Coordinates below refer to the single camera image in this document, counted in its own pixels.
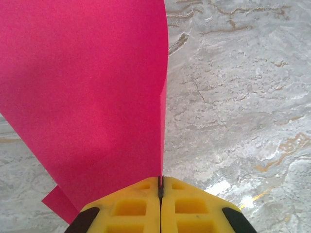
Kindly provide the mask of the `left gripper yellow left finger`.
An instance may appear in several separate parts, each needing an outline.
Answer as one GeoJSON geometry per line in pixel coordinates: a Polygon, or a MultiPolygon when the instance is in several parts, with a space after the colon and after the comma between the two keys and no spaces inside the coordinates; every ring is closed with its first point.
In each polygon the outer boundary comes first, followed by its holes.
{"type": "Polygon", "coordinates": [[[159,177],[147,178],[87,204],[65,232],[161,232],[159,181],[159,177]]]}

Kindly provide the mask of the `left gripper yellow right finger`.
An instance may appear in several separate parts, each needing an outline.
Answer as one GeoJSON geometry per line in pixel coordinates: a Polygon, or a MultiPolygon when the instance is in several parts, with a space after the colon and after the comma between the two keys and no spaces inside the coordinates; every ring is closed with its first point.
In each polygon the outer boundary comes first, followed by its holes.
{"type": "Polygon", "coordinates": [[[173,177],[164,177],[162,233],[254,233],[234,204],[173,177]]]}

